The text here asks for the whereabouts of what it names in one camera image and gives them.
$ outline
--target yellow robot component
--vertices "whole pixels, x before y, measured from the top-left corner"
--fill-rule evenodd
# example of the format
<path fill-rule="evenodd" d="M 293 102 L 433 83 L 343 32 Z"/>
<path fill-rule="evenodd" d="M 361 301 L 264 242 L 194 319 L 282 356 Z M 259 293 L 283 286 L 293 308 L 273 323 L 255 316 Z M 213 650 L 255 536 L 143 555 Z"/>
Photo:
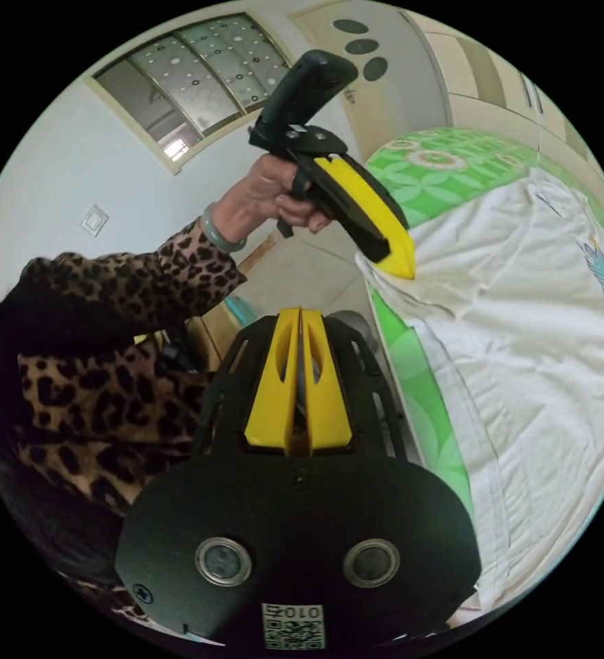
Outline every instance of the yellow robot component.
<path fill-rule="evenodd" d="M 261 382 L 245 427 L 245 437 L 251 446 L 281 448 L 286 455 L 290 453 L 293 436 L 300 315 L 299 308 L 279 312 Z"/>
<path fill-rule="evenodd" d="M 158 348 L 160 350 L 163 349 L 163 334 L 162 332 L 156 332 L 153 335 L 149 334 L 140 334 L 139 336 L 134 336 L 133 337 L 133 342 L 135 345 L 139 345 L 140 343 L 144 343 L 145 341 L 149 340 L 150 338 L 155 338 L 156 343 L 158 344 Z"/>
<path fill-rule="evenodd" d="M 302 311 L 304 388 L 311 453 L 343 448 L 352 437 L 332 351 L 319 311 Z M 318 367 L 318 382 L 314 376 Z"/>
<path fill-rule="evenodd" d="M 314 160 L 353 198 L 388 240 L 391 254 L 375 265 L 394 277 L 414 279 L 414 241 L 380 195 L 343 158 Z"/>
<path fill-rule="evenodd" d="M 352 437 L 321 313 L 284 309 L 275 325 L 245 437 L 251 446 L 279 448 L 287 456 L 292 450 L 300 333 L 306 394 L 306 452 L 343 448 Z"/>

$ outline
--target sticker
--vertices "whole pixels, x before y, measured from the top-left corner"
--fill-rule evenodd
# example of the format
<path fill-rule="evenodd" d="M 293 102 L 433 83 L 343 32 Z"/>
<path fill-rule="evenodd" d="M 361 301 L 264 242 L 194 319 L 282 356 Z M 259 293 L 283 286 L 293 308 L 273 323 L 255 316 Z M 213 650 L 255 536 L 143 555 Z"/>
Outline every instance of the sticker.
<path fill-rule="evenodd" d="M 324 650 L 325 619 L 320 605 L 262 604 L 268 650 Z"/>

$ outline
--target light switch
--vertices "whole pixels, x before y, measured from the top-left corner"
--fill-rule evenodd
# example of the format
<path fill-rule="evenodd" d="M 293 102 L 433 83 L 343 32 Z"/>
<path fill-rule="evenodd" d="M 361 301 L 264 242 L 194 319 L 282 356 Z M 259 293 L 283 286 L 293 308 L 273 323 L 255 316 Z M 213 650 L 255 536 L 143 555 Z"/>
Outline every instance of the light switch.
<path fill-rule="evenodd" d="M 91 235 L 97 236 L 100 230 L 108 221 L 108 216 L 98 206 L 92 206 L 91 210 L 85 215 L 82 221 L 83 229 L 86 229 Z"/>

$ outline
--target window frame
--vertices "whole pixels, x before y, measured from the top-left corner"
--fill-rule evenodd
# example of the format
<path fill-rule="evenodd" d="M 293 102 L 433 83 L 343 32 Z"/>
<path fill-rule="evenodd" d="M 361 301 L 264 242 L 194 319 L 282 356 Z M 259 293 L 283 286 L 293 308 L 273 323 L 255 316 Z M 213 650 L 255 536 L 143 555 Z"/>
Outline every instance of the window frame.
<path fill-rule="evenodd" d="M 221 128 L 215 130 L 208 137 L 204 137 L 200 142 L 190 147 L 190 149 L 186 151 L 186 153 L 184 153 L 178 160 L 173 161 L 166 155 L 164 149 L 162 149 L 162 147 L 149 135 L 146 129 L 142 128 L 139 122 L 134 119 L 133 116 L 112 96 L 112 94 L 110 94 L 110 92 L 108 92 L 96 80 L 96 76 L 109 69 L 114 64 L 127 59 L 127 57 L 129 57 L 132 53 L 140 50 L 150 41 L 156 41 L 159 38 L 167 36 L 168 34 L 175 34 L 192 25 L 217 21 L 218 19 L 229 19 L 233 16 L 247 16 L 249 20 L 256 23 L 262 29 L 267 39 L 270 40 L 277 51 L 282 55 L 283 59 L 286 61 L 289 67 L 293 65 L 295 59 L 292 56 L 290 50 L 288 50 L 284 44 L 280 43 L 280 40 L 275 40 L 272 38 L 272 30 L 268 26 L 267 19 L 263 20 L 263 18 L 257 12 L 244 10 L 226 13 L 219 11 L 207 12 L 202 10 L 202 13 L 204 14 L 203 17 L 195 16 L 195 20 L 191 20 L 192 16 L 198 13 L 199 11 L 191 12 L 191 14 L 186 14 L 185 16 L 180 16 L 178 19 L 163 25 L 162 28 L 157 32 L 149 31 L 148 33 L 140 35 L 136 39 L 131 40 L 121 49 L 117 49 L 117 51 L 111 53 L 107 58 L 104 58 L 101 62 L 99 62 L 96 67 L 88 70 L 82 76 L 86 87 L 101 100 L 101 102 L 129 129 L 129 131 L 136 138 L 138 138 L 138 140 L 140 140 L 140 142 L 165 166 L 170 174 L 173 174 L 174 176 L 176 176 L 182 170 L 186 163 L 192 160 L 192 158 L 194 158 L 197 154 L 201 153 L 205 148 L 228 135 L 230 132 L 241 128 L 246 124 L 253 123 L 261 113 L 262 107 L 259 106 L 255 110 L 248 111 L 245 114 L 239 116 L 237 119 L 234 119 Z"/>

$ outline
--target jade bangle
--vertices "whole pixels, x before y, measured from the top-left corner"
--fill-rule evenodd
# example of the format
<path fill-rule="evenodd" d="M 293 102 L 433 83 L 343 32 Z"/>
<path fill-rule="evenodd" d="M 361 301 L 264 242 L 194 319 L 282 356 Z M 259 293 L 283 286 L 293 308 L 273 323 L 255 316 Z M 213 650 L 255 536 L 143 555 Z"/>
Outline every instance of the jade bangle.
<path fill-rule="evenodd" d="M 212 213 L 214 207 L 215 204 L 210 204 L 206 207 L 206 210 L 200 218 L 201 230 L 206 234 L 206 238 L 208 238 L 208 240 L 210 240 L 220 251 L 229 254 L 240 252 L 240 250 L 247 244 L 247 239 L 243 238 L 240 242 L 229 242 L 228 240 L 225 240 L 220 235 L 215 224 L 213 224 Z"/>

